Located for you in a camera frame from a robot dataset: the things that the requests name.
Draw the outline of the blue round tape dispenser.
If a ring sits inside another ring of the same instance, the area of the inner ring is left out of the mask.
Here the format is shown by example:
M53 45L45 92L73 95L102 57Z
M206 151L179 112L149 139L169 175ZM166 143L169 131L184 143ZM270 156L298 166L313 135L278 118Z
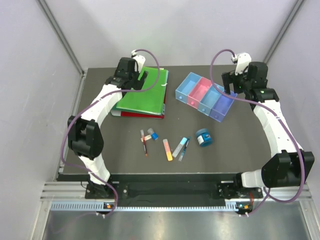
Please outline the blue round tape dispenser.
M198 144L201 147L209 146L213 143L213 138L211 137L209 130L207 128L202 128L195 133Z

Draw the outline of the teal blue bin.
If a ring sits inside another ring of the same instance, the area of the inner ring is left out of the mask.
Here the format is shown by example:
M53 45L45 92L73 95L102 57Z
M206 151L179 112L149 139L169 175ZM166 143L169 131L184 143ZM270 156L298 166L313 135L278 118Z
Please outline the teal blue bin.
M221 93L214 86L211 86L199 102L197 110L206 116L209 116L220 96Z

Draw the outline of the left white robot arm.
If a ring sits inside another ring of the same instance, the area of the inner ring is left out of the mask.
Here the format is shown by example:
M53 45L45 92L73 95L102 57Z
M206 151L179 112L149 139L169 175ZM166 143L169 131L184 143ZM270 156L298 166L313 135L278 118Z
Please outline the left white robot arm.
M142 55L122 57L114 74L108 77L92 101L93 106L86 109L75 121L68 133L68 147L89 169L87 191L92 198L109 198L114 187L108 180L111 176L102 157L104 140L101 125L123 96L124 92L117 92L106 97L104 95L117 90L141 90L147 74L139 80L146 58Z

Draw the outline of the light blue bin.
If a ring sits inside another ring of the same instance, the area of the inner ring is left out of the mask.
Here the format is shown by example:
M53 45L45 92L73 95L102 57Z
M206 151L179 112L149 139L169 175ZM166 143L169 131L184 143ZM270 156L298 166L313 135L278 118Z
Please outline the light blue bin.
M189 93L193 90L200 79L200 75L190 72L175 90L175 98L186 104Z

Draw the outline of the small blue capped bottle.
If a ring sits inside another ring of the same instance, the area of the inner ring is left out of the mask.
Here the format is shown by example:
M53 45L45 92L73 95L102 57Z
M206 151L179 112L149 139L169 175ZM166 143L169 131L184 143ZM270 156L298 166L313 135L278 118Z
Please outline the small blue capped bottle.
M149 133L149 135L151 136L151 138L153 139L153 140L157 140L159 137L158 137L158 135L157 135L157 133L155 133L155 131L152 129L152 128L149 128L148 130L147 130L147 132Z

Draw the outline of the green folder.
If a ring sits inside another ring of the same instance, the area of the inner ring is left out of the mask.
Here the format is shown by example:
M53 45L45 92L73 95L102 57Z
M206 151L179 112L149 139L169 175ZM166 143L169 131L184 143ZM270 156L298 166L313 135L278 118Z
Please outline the green folder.
M147 77L142 89L145 90L150 86L153 86L153 88L143 92L126 93L113 107L114 110L156 116L160 116L163 113L169 71L164 68L156 69L144 66L139 76L140 80L144 73L147 73Z

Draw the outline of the red pen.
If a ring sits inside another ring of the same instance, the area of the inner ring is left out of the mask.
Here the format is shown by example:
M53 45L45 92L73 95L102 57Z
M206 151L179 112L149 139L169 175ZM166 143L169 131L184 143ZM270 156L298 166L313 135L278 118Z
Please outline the red pen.
M147 151L147 144L146 144L146 139L145 139L145 134L144 130L140 130L141 138L142 138L142 143L143 143L143 148L144 148L144 154L147 157L148 156L148 151Z

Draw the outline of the pink bin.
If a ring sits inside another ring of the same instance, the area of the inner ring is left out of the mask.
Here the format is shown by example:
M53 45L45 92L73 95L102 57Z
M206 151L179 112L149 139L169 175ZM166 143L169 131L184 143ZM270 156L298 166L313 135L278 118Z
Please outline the pink bin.
M188 94L187 104L195 109L198 109L199 103L211 86L212 82L209 79L202 77Z

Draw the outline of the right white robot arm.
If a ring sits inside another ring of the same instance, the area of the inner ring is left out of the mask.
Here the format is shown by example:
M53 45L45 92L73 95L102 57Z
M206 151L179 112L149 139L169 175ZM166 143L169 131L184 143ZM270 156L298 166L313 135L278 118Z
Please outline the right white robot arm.
M273 88L268 88L268 66L253 61L244 70L225 72L221 75L226 94L233 86L237 94L244 93L245 100L260 121L267 137L271 159L255 171L236 175L233 192L245 198L252 188L281 188L303 185L315 162L312 152L304 151L292 142L291 131L281 111L280 99Z

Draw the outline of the red folder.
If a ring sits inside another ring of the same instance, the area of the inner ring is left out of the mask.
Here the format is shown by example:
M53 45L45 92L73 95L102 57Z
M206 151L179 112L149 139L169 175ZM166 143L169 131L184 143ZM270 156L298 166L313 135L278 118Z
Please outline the red folder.
M151 119L164 119L165 118L164 114L153 115L153 114L145 114L145 113L120 111L120 110L111 110L110 113L114 117L151 118Z

